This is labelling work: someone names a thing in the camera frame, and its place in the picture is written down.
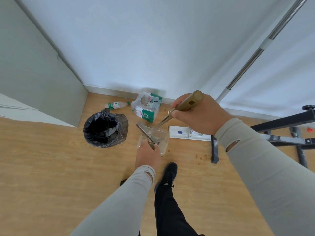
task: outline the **leg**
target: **leg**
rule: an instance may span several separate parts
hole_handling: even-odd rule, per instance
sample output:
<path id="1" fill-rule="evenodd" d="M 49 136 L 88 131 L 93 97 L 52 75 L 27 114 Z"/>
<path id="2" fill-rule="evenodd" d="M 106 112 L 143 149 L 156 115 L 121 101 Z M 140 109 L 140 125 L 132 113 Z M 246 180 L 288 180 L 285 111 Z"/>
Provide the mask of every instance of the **leg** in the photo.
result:
<path id="1" fill-rule="evenodd" d="M 119 186 L 122 186 L 122 184 L 124 184 L 124 183 L 126 182 L 126 180 L 127 180 L 127 179 L 122 180 L 122 181 L 120 182 L 120 185 L 119 185 Z"/>
<path id="2" fill-rule="evenodd" d="M 169 163 L 163 178 L 155 188 L 155 218 L 157 236 L 197 236 L 196 231 L 186 222 L 183 212 L 173 198 L 172 186 L 177 173 L 177 165 Z"/>

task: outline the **black garbage bag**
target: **black garbage bag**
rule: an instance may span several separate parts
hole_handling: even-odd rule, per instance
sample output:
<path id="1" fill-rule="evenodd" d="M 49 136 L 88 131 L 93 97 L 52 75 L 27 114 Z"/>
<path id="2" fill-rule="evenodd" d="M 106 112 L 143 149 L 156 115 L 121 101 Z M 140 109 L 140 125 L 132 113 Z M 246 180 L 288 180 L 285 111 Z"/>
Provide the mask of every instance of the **black garbage bag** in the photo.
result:
<path id="1" fill-rule="evenodd" d="M 105 108 L 86 120 L 83 133 L 85 140 L 93 146 L 115 146 L 126 140 L 128 120 L 124 114 L 112 114 Z"/>

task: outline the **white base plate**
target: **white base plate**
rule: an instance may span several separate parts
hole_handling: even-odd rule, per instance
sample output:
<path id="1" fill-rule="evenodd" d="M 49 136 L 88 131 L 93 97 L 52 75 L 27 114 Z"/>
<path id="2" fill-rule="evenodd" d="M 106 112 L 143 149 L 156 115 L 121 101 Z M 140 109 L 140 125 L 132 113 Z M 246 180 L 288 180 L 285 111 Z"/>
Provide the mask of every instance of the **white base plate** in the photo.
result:
<path id="1" fill-rule="evenodd" d="M 170 132 L 170 138 L 190 139 L 207 142 L 211 141 L 211 135 L 198 133 L 190 129 L 190 127 L 169 126 L 168 130 Z"/>

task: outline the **left hand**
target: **left hand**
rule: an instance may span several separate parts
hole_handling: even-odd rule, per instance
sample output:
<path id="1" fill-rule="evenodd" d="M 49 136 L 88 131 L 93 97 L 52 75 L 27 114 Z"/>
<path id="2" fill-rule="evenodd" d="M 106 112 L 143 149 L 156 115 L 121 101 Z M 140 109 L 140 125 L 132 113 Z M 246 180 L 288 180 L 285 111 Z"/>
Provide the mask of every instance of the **left hand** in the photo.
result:
<path id="1" fill-rule="evenodd" d="M 136 155 L 135 169 L 143 165 L 151 166 L 155 172 L 161 164 L 161 152 L 157 144 L 154 144 L 154 151 L 148 144 L 148 140 L 142 141 Z"/>

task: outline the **black pants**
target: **black pants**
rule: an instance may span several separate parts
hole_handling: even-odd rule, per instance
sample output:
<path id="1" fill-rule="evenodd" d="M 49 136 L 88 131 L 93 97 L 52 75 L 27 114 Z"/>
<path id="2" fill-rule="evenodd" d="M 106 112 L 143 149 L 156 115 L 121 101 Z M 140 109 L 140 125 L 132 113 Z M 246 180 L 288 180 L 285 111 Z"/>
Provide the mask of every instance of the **black pants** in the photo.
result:
<path id="1" fill-rule="evenodd" d="M 157 188 L 154 208 L 157 236 L 198 236 L 178 207 L 171 185 L 161 185 Z"/>

